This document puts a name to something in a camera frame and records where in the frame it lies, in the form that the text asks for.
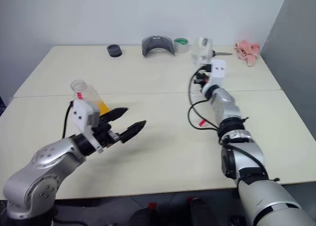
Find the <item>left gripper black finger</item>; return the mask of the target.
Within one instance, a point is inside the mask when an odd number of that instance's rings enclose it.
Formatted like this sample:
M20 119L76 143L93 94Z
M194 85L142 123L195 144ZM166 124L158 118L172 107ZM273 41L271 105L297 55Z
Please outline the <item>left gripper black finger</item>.
M114 109L108 111L107 113L101 115L100 120L103 122L114 121L114 120L120 118L127 110L128 110L128 108L126 108L126 107L114 108Z
M119 134L120 141L126 143L133 137L135 137L145 126L146 120L139 121L129 126L123 133Z

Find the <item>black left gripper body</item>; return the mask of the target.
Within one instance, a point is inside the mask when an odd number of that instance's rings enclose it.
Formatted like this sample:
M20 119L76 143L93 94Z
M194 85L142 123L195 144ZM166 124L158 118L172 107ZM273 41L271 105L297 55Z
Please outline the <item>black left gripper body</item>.
M120 134L114 132L110 125L110 122L115 120L113 118L100 117L98 126L92 128L93 136L102 147L110 147L119 141L122 142Z

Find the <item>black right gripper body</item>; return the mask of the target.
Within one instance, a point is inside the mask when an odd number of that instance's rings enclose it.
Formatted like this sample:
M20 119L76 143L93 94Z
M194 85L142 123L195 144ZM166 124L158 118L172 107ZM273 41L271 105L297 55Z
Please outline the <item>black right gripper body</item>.
M202 79L201 86L204 87L206 85L206 83L209 81L210 74L212 71L212 65L211 64L203 65L200 68L200 71L201 71L200 77Z

